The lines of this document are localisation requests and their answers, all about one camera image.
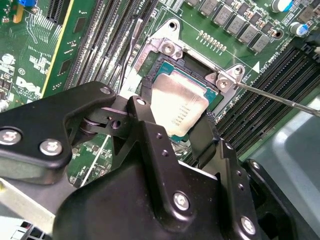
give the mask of surface mount component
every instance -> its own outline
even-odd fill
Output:
[[[201,7],[199,8],[199,11],[203,15],[208,17],[213,12],[213,10],[216,8],[218,3],[219,3],[218,0],[205,0],[203,2],[203,4],[201,5]]]
[[[224,26],[228,21],[229,17],[231,16],[231,14],[232,14],[232,10],[227,6],[223,6],[212,20],[216,24],[220,26]]]

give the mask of black component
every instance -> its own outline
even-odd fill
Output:
[[[310,6],[312,6],[314,9],[320,4],[320,0],[313,0],[310,3]]]
[[[51,0],[46,18],[51,22],[62,25],[64,23],[70,0]]]
[[[78,19],[76,20],[76,24],[74,26],[74,29],[73,29],[74,34],[79,33],[84,29],[85,24],[86,24],[86,20],[87,20],[86,17],[78,17]]]
[[[62,63],[60,71],[59,71],[59,75],[64,74],[69,69],[69,67],[71,65],[71,61],[72,61],[71,59],[68,59]]]
[[[99,146],[98,146],[98,145],[94,145],[94,146],[92,147],[92,150],[95,151],[95,152],[98,151],[98,150],[99,150]]]
[[[224,3],[228,6],[231,6],[231,4],[234,2],[234,0],[224,0]]]
[[[0,100],[6,98],[6,93],[4,91],[0,91]]]
[[[3,81],[2,87],[3,87],[4,89],[10,91],[10,89],[11,89],[11,82],[9,82],[9,81]]]
[[[82,180],[79,177],[77,177],[76,180],[74,181],[73,186],[78,189],[80,188],[81,183],[82,183]]]
[[[305,39],[305,42],[312,47],[320,47],[320,30],[312,31],[310,35]]]
[[[261,29],[261,31],[265,34],[268,35],[268,32],[274,27],[274,25],[270,22],[267,22],[264,27]]]
[[[24,229],[28,229],[31,226],[31,224],[27,221],[24,221],[23,223],[21,223],[20,227],[24,228]]]
[[[253,87],[299,103],[320,84],[319,62],[314,48],[295,38]],[[279,102],[247,91],[217,124],[217,129],[242,155],[290,110]]]
[[[259,21],[259,19],[261,19],[261,14],[260,13],[258,13],[258,12],[255,12],[254,14],[253,14],[253,16],[251,17],[251,19],[250,19],[250,23],[252,24],[252,25],[256,25],[257,24],[257,22]]]
[[[241,16],[245,15],[245,12],[249,9],[249,5],[247,3],[242,3],[242,5],[239,7],[237,13]]]
[[[42,231],[40,231],[38,228],[34,227],[30,233],[30,236],[35,238],[40,238],[42,235]]]
[[[38,184],[59,180],[72,157],[69,142],[77,139],[84,116],[93,107],[110,106],[116,98],[113,91],[103,93],[100,89],[104,88],[100,82],[90,82],[1,113],[0,126],[17,130],[22,139],[14,145],[0,145],[0,164],[6,166],[0,168],[0,176]],[[46,139],[59,141],[62,153],[41,153],[39,145]]]
[[[259,169],[255,168],[253,163],[257,164]],[[269,239],[319,239],[263,166],[247,159],[242,167],[248,173],[259,225]]]

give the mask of dimm slot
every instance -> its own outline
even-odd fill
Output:
[[[110,50],[108,52],[104,53],[106,55],[106,59],[108,59],[108,62],[106,64],[106,66],[108,66],[108,67],[109,67],[109,64],[110,64],[110,60],[113,59],[113,56],[117,52],[117,49],[119,48],[120,43],[123,40],[126,32],[129,31],[130,30],[130,26],[133,25],[132,24],[133,20],[131,20],[131,19],[132,19],[132,16],[134,15],[134,13],[135,13],[135,10],[137,8],[138,2],[139,2],[139,0],[133,0],[130,8],[126,12],[125,18],[121,22],[120,30],[116,33],[116,35],[115,35],[115,37],[114,37],[114,39],[113,39],[113,41],[111,43]],[[102,80],[103,79],[102,76],[106,76],[106,71],[107,70],[111,71],[112,69],[107,69],[106,67],[101,67],[99,69],[99,72],[95,73],[95,77],[97,77],[97,79]]]
[[[277,74],[284,69],[286,65],[288,65],[293,58],[298,55],[298,51],[294,51],[293,48],[287,48],[287,51],[283,55],[280,55],[268,68],[267,70],[260,75],[261,79],[258,79],[252,86],[261,90],[265,90],[265,88],[270,84],[272,79],[274,79]],[[250,107],[250,103],[252,103],[258,95],[246,91],[237,102],[237,104],[231,108],[227,115],[224,116],[221,121],[217,124],[217,129],[220,134],[223,134],[229,126],[231,126],[236,120],[235,117],[241,114],[246,108]]]
[[[118,13],[118,10],[115,11],[116,13],[112,19],[112,25],[108,31],[107,36],[104,38],[104,40],[102,42],[103,47],[99,49],[99,51],[95,57],[94,64],[93,64],[93,66],[90,67],[89,79],[91,81],[95,81],[97,79],[97,74],[100,72],[101,65],[105,61],[104,56],[107,53],[107,51],[109,50],[109,47],[110,47],[112,41],[114,40],[114,38],[117,38],[117,36],[115,36],[115,34],[119,31],[121,31],[121,29],[119,30],[119,26],[123,22],[124,15],[126,15],[126,17],[124,18],[124,19],[126,19],[128,17],[128,14],[130,14],[130,12],[127,12],[129,3],[130,3],[130,1],[126,1],[124,3],[124,6],[121,8],[120,13]]]
[[[77,60],[69,73],[69,80],[65,85],[66,89],[71,88],[72,85],[77,86],[79,84],[82,71],[87,64],[88,57],[91,53],[91,48],[96,41],[101,24],[110,11],[111,2],[112,1],[108,0],[107,3],[104,4],[105,0],[97,1],[94,13],[92,15],[93,17],[90,20],[90,25],[78,51]]]
[[[284,88],[283,92],[279,93],[279,95],[285,99],[292,99],[292,96],[294,96],[294,94],[297,93],[297,91],[302,88],[302,85],[306,84],[306,80],[310,79],[310,77],[317,71],[316,67],[311,67],[311,68],[313,69],[310,69],[309,66],[306,66],[306,68],[303,69],[302,71],[302,73],[306,73],[306,75],[300,75],[300,77],[296,81],[294,81],[289,88]],[[276,101],[269,99],[267,106],[266,107],[263,106],[265,107],[263,114],[257,114],[255,116],[256,118],[253,118],[251,119],[251,121],[248,121],[247,125],[253,126],[253,127],[248,127],[247,129],[250,132],[258,129],[261,126],[261,124],[265,123],[263,119],[267,119],[273,116],[274,112],[281,106],[282,106],[281,103],[278,103]],[[244,138],[246,134],[247,134],[246,132],[243,132],[240,135],[238,134],[235,141],[232,141],[232,138],[234,137],[232,136],[229,139],[229,141],[232,141],[232,143],[234,144],[233,146],[236,147],[240,144],[240,142],[242,142],[242,138]]]
[[[80,85],[86,83],[86,82],[91,82],[94,80],[93,78],[93,73],[95,72],[97,66],[99,65],[99,63],[101,62],[101,57],[102,55],[100,54],[101,52],[101,39],[105,38],[107,29],[108,31],[112,28],[111,23],[117,23],[118,22],[118,16],[117,16],[117,12],[121,6],[121,0],[117,0],[117,1],[113,1],[112,5],[111,5],[111,9],[109,11],[109,14],[107,16],[107,18],[105,19],[103,26],[102,26],[102,30],[98,35],[97,41],[94,50],[93,50],[93,55],[90,58],[90,60],[87,62],[87,64],[85,65],[85,69],[80,77]]]
[[[308,90],[306,92],[304,92],[303,94],[301,94],[298,98],[294,99],[294,101],[296,101],[296,102],[302,101],[319,84],[320,84],[320,78],[318,75],[317,80],[313,81],[313,83],[309,85]],[[268,124],[267,124],[267,127],[265,128],[264,132],[266,133],[269,130],[271,130],[291,110],[292,110],[291,107],[286,106],[286,105],[282,105],[282,107],[278,109],[278,113],[276,113],[276,116],[272,115],[271,117],[269,117],[269,119],[266,119],[266,122]],[[258,133],[253,137],[248,137],[248,138],[246,138],[247,140],[245,141],[244,144],[242,143],[242,145],[234,146],[237,150],[238,155],[241,156],[242,154],[244,154],[254,143],[256,143],[258,140],[261,139],[261,135],[263,135],[263,134],[264,133]]]
[[[291,95],[291,97],[288,97],[288,99],[295,102],[300,102],[301,100],[303,100],[314,89],[314,87],[316,87],[319,84],[320,82],[319,72],[317,73],[316,76],[317,76],[316,78],[314,78],[314,76],[310,78],[310,79],[313,79],[311,83],[304,82],[304,84],[300,85],[300,88],[296,88],[294,93]],[[243,145],[248,146],[247,141],[254,144],[255,143],[254,139],[258,138],[259,140],[262,135],[264,135],[268,130],[273,128],[279,122],[279,120],[281,120],[291,110],[292,110],[291,107],[283,105],[279,102],[276,102],[275,107],[273,108],[273,111],[262,116],[264,119],[263,121],[260,120],[261,118],[259,118],[260,120],[259,127],[256,127],[254,132],[251,132],[251,130],[249,130],[248,128],[246,132],[239,135],[238,141],[230,141],[231,144],[236,148],[237,151],[239,151],[239,154],[242,154],[247,150],[246,148],[243,147]],[[241,136],[245,137],[246,143],[240,140]]]
[[[291,65],[289,67],[289,70],[277,75],[277,77],[282,78],[281,81],[276,82],[275,84],[270,84],[268,87],[265,88],[265,91],[268,93],[272,93],[274,95],[278,95],[279,91],[288,84],[289,80],[292,79],[293,76],[295,76],[297,74],[297,72],[292,71],[292,70],[294,70],[295,68],[299,69],[302,66],[304,66],[305,64],[307,64],[307,62],[308,62],[307,57],[303,56],[302,53],[301,53],[301,57],[304,57],[304,60],[302,62],[291,61],[290,64],[287,65],[287,66]],[[246,122],[250,121],[252,116],[254,114],[258,113],[259,111],[261,111],[263,109],[263,106],[269,101],[270,101],[269,98],[261,96],[261,95],[257,95],[257,97],[254,99],[254,101],[252,101],[250,103],[250,105],[252,107],[246,108],[246,110],[241,113],[242,121],[235,122],[232,125],[232,127],[230,127],[228,129],[228,131],[226,132],[224,137],[226,139],[228,138],[229,141],[232,140],[237,135],[236,131],[239,128],[239,126],[245,125]]]
[[[155,7],[157,6],[158,4],[158,0],[157,1],[145,1],[145,2],[141,2],[140,3],[140,6],[138,7],[137,9],[137,12],[134,14],[135,16],[137,16],[138,18],[142,19],[143,22],[140,26],[140,30],[137,34],[137,37],[136,39],[138,39],[142,33],[142,30],[144,29],[144,27],[146,26],[146,24],[148,23],[150,17],[151,17],[151,14],[153,13]],[[126,40],[124,41],[124,44],[123,46],[121,47],[121,50],[120,50],[120,53],[119,55],[117,56],[116,60],[115,60],[115,66],[117,65],[121,65],[123,66],[123,63],[124,63],[124,60],[125,60],[125,53],[127,52],[128,50],[128,47],[129,47],[129,43],[131,41],[131,37],[132,37],[132,34],[133,34],[133,30],[134,28],[133,27],[130,27],[130,30],[129,30],[129,35],[128,37],[126,38]],[[113,88],[115,86],[115,83],[117,81],[118,78],[116,77],[113,77],[113,75],[115,74],[115,67],[111,70],[110,74],[109,75],[105,75],[105,69],[103,69],[102,73],[100,74],[100,77],[101,76],[104,76],[104,82],[108,82],[108,86],[110,86],[111,88]]]

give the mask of black memory slot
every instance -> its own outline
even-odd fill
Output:
[[[291,43],[253,86],[294,102],[302,101],[320,84],[320,66],[313,51],[296,46]],[[217,129],[240,156],[291,110],[289,106],[247,91],[217,124]]]
[[[65,89],[71,88],[72,84],[77,86],[80,83],[80,78],[85,66],[88,64],[92,47],[98,37],[100,28],[110,11],[111,2],[112,1],[107,1],[107,4],[104,6],[105,0],[97,1],[94,8],[94,13],[90,19],[89,27],[81,42],[81,47],[78,50],[75,64],[73,65],[72,70],[67,78],[68,80],[65,84]]]
[[[311,93],[313,89],[315,89],[320,84],[320,76],[319,72],[317,73],[317,78],[314,78],[314,81],[312,81],[311,84],[304,84],[297,92],[297,97],[292,99],[293,101],[300,102],[302,101],[308,94]],[[275,105],[276,111],[272,113],[271,116],[268,118],[265,118],[263,120],[264,123],[267,123],[264,125],[261,131],[256,131],[255,134],[249,134],[249,137],[246,137],[246,141],[242,141],[239,144],[235,145],[235,148],[237,149],[237,153],[239,156],[244,154],[253,144],[255,144],[257,141],[259,141],[268,131],[272,130],[274,126],[283,118],[285,117],[292,108],[286,105],[283,105],[281,103],[277,103]]]
[[[119,19],[117,16],[117,12],[119,10],[121,3],[122,3],[121,0],[112,1],[112,5],[111,5],[110,11],[108,13],[108,16],[106,17],[105,21],[103,22],[102,28],[100,28],[100,30],[99,30],[99,35],[93,44],[93,48],[95,48],[95,49],[92,49],[89,60],[85,66],[84,71],[82,72],[81,77],[80,77],[80,85],[87,83],[87,82],[94,81],[95,73],[97,71],[99,71],[99,67],[102,62],[102,59],[100,59],[100,57],[98,56],[97,53],[101,50],[102,42],[107,37],[107,34],[112,27],[112,23],[114,23],[114,27],[113,27],[113,30],[112,30],[112,33],[111,33],[109,39],[112,39],[114,37],[113,33],[115,31],[117,31],[117,29],[118,29]],[[119,16],[120,18],[123,16],[123,13],[127,9],[129,3],[130,3],[130,1],[125,2],[125,6],[124,6],[124,9],[122,10],[122,14]],[[93,65],[97,61],[99,63],[96,66],[96,69],[93,69]]]
[[[302,61],[291,61],[286,67],[288,70],[282,71],[277,75],[277,78],[280,79],[280,81],[275,81],[275,79],[272,80],[271,84],[269,84],[264,90],[268,93],[272,93],[274,95],[279,95],[279,91],[284,88],[286,85],[289,84],[289,81],[294,77],[294,75],[297,74],[296,71],[294,71],[295,68],[300,69],[302,66],[307,64],[307,57],[304,56],[302,53],[298,54],[299,57],[304,58]],[[259,113],[259,111],[262,111],[264,108],[264,105],[267,104],[270,101],[269,98],[266,98],[261,95],[256,95],[256,98],[252,103],[250,104],[250,107],[248,107],[245,111],[241,113],[242,122],[235,122],[225,133],[225,137],[228,139],[233,139],[236,137],[237,129],[239,128],[239,125],[245,125],[248,121],[252,119],[254,115]]]
[[[293,47],[288,47],[274,62],[266,69],[266,71],[252,85],[254,88],[265,90],[273,79],[279,74],[293,58],[298,55],[298,51],[294,51]],[[232,109],[227,112],[227,115],[217,124],[217,129],[220,134],[223,134],[236,121],[238,115],[242,114],[259,95],[246,91]]]

